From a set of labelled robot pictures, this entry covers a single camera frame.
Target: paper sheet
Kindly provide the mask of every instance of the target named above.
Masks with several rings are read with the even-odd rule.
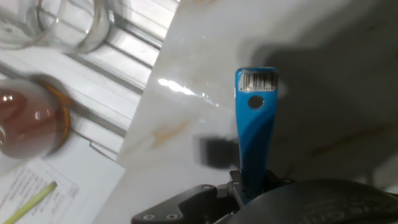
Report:
[[[54,155],[0,177],[0,223],[52,181],[58,187],[17,224],[91,223],[123,173],[89,141],[72,135]]]

